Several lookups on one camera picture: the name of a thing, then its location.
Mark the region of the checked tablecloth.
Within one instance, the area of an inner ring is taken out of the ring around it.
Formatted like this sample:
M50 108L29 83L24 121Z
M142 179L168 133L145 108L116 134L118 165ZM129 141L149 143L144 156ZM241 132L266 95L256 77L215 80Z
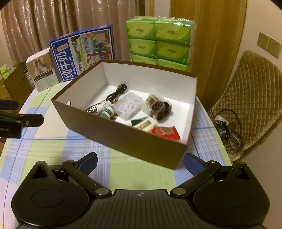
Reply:
M18 223L11 210L11 199L37 161L59 165L66 160L78 160L96 152L98 165L92 179L115 190L172 189L190 179L183 167L163 168L127 154L120 153L69 130L51 103L52 97L64 87L60 83L43 92L33 91L21 112L42 114L41 127L26 128L21 139L8 139L1 153L1 228L16 228Z

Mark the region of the green cap bottle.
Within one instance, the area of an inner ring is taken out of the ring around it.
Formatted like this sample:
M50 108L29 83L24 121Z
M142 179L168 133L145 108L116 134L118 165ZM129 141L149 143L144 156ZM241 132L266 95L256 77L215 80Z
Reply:
M106 107L101 113L100 117L110 119L114 115L114 110L111 107Z

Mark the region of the leopard print hair clip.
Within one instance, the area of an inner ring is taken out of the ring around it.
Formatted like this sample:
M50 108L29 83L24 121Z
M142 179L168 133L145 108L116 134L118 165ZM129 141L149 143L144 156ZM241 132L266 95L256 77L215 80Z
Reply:
M94 105L88 107L85 111L88 112L88 113L91 113L91 114L98 115L99 114L99 111L97 110L98 105L99 104L94 104Z

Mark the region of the quilted tan chair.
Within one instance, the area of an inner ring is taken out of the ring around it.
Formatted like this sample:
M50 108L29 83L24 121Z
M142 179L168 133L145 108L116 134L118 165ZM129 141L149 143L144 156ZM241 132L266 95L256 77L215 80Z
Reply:
M267 58L244 51L212 113L236 123L235 131L243 143L238 149L227 147L226 151L231 161L239 160L281 120L280 69Z

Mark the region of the brown curtain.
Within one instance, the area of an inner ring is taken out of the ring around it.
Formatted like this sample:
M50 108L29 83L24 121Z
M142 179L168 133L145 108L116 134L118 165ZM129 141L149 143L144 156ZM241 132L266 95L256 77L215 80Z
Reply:
M128 60L128 19L190 19L197 25L192 73L197 96L209 109L230 78L246 9L246 1L1 1L1 63L21 63L60 35L105 24L114 27L117 59Z

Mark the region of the white product box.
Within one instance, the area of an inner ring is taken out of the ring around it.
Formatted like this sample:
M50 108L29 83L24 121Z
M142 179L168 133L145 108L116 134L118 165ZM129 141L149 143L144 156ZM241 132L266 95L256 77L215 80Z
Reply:
M38 92L60 83L53 67L50 48L28 57L26 67Z

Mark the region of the beige wall socket plate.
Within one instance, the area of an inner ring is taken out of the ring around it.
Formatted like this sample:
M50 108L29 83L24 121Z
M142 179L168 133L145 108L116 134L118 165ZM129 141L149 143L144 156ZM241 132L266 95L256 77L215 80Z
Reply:
M269 44L270 37L266 34L259 33L257 46L262 48L263 50L267 50Z

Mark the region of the red snack packet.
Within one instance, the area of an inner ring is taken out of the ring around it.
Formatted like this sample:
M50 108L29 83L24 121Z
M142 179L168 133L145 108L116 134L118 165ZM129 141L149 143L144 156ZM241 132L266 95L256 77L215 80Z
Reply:
M159 137L163 137L170 140L180 140L180 135L176 130L175 126L173 127L163 127L163 126L155 126L151 130L153 135L157 135Z

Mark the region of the brown cardboard storage box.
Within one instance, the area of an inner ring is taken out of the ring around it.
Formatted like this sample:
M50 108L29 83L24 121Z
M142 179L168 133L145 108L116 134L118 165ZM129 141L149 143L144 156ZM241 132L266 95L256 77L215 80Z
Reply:
M103 60L52 103L64 124L102 145L174 169L192 127L197 78L157 65Z

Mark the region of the green tissue pack bundle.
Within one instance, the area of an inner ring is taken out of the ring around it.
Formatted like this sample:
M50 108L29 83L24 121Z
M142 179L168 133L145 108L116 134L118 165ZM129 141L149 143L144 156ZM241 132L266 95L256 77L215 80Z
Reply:
M195 21L138 16L126 22L126 29L131 61L190 71Z

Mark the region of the blue milk carton box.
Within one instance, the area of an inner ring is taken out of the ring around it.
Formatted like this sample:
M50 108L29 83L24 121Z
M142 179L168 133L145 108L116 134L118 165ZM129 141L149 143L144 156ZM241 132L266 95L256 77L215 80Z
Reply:
M62 81L71 81L100 60L114 60L111 24L72 32L50 41L54 68Z

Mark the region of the white medicine bottle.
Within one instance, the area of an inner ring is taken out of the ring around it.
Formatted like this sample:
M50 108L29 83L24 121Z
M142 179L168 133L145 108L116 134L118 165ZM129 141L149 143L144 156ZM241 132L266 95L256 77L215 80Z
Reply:
M106 107L113 107L113 104L110 101L104 100L98 104L96 104L96 110L98 113L101 113L104 111Z

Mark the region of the dark green lip balm tube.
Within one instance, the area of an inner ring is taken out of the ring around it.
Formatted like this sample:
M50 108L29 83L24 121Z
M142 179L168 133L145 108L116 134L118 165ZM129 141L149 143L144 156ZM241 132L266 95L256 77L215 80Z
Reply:
M139 123L141 123L142 121L146 120L148 117L143 117L143 118L138 118L138 119L134 119L134 120L130 120L130 123L132 126L135 126Z

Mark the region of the cardboard boxes beside table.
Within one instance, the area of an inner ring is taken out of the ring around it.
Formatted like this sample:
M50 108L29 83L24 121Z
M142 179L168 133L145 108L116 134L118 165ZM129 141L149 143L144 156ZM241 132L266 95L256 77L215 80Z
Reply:
M33 91L26 74L24 73L25 63L19 64L16 69L3 81L1 85L1 96L3 100L13 100L19 102L21 109L29 95Z

